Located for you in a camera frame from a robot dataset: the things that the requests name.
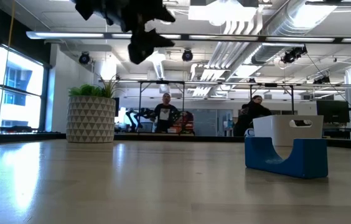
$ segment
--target blue u-shaped stand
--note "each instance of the blue u-shaped stand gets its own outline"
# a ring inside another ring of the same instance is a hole
[[[325,139],[295,139],[287,159],[276,153],[271,138],[245,139],[246,166],[303,179],[327,177]]]

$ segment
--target white geometric planter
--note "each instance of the white geometric planter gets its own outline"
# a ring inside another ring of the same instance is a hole
[[[113,142],[116,101],[96,96],[70,96],[66,139],[68,142]]]

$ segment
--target wooden floor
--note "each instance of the wooden floor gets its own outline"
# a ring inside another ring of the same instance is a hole
[[[0,145],[0,223],[350,224],[351,149],[328,157],[329,178],[299,180],[234,143]]]

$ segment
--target white bin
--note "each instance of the white bin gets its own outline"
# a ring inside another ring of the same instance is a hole
[[[311,121],[296,126],[294,121]],[[292,147],[297,138],[322,138],[323,116],[272,115],[253,120],[256,137],[271,137],[276,147]]]

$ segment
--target woman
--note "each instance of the woman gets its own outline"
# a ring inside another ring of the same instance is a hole
[[[242,106],[241,114],[233,130],[234,136],[243,137],[245,131],[251,127],[253,119],[271,115],[270,110],[261,105],[262,102],[261,96],[254,96],[248,104]]]

